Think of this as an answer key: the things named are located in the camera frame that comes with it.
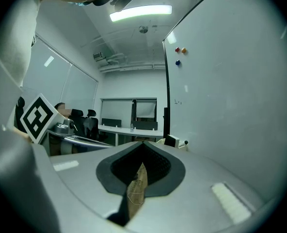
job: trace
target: black hair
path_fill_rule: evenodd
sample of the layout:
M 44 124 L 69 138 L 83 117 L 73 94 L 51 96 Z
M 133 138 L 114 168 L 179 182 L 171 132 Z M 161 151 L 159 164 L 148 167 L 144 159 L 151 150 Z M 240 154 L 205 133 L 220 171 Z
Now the black hair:
M 58 103 L 57 105 L 54 106 L 54 108 L 57 110 L 58 107 L 59 107 L 60 105 L 63 105 L 63 104 L 65 104 L 65 103 Z

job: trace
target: ceiling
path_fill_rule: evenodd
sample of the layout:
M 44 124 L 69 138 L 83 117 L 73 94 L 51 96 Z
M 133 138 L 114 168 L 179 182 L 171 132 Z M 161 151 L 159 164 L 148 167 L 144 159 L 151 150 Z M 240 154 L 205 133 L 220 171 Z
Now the ceiling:
M 46 0 L 40 12 L 45 13 L 66 38 L 85 55 L 102 52 L 108 63 L 101 72 L 144 68 L 165 68 L 162 41 L 169 31 L 200 0 L 133 0 L 127 7 L 166 4 L 171 15 L 146 15 L 112 22 L 114 7 L 109 3 L 79 7 L 58 0 Z M 148 27 L 140 33 L 139 27 Z

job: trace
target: white table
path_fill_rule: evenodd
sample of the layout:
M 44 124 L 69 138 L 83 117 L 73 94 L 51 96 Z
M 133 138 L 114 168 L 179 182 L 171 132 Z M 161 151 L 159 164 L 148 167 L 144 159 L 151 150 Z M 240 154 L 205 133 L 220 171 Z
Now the white table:
M 109 132 L 115 134 L 115 145 L 119 145 L 119 134 L 141 136 L 141 137 L 152 137 L 152 138 L 163 138 L 163 131 L 158 130 L 137 130 L 134 132 L 130 131 L 130 128 L 118 128 L 105 125 L 98 125 L 98 129 L 103 132 Z

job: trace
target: handwriting on whiteboard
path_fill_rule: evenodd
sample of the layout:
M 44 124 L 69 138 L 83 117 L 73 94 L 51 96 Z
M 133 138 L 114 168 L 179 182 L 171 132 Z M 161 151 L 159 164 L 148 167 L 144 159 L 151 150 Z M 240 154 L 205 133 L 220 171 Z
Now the handwriting on whiteboard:
M 175 99 L 175 104 L 182 104 L 182 103 L 179 101 L 176 101 L 176 99 Z

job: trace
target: smoke detector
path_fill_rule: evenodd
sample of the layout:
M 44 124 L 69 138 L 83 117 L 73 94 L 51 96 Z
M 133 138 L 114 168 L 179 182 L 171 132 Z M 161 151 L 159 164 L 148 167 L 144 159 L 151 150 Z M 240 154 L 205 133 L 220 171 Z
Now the smoke detector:
M 147 33 L 147 32 L 148 32 L 148 27 L 146 27 L 146 26 L 140 26 L 140 27 L 139 27 L 139 32 L 140 32 L 140 33 Z

